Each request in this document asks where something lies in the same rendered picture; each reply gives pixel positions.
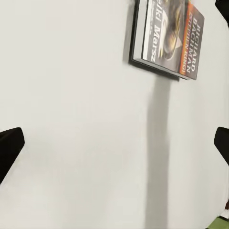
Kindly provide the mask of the hardback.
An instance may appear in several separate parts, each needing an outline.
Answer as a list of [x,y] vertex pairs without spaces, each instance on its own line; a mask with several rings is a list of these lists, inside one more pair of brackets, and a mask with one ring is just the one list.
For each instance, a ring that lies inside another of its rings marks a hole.
[[204,20],[189,0],[138,0],[131,60],[197,80]]

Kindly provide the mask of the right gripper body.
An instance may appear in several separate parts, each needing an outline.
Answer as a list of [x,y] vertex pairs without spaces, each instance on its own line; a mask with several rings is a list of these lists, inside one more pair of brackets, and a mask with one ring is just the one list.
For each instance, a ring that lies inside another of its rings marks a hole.
[[227,21],[227,26],[229,28],[229,0],[217,0],[215,6]]

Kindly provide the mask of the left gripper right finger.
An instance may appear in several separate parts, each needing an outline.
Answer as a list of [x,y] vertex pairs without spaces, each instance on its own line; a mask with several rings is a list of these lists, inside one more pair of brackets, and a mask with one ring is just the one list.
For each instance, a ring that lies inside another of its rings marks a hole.
[[229,165],[229,129],[218,127],[214,144]]

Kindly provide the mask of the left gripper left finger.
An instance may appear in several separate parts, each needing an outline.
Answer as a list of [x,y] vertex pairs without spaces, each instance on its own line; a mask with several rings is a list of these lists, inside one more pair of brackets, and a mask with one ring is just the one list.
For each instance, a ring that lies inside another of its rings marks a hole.
[[0,184],[25,145],[20,127],[0,132]]

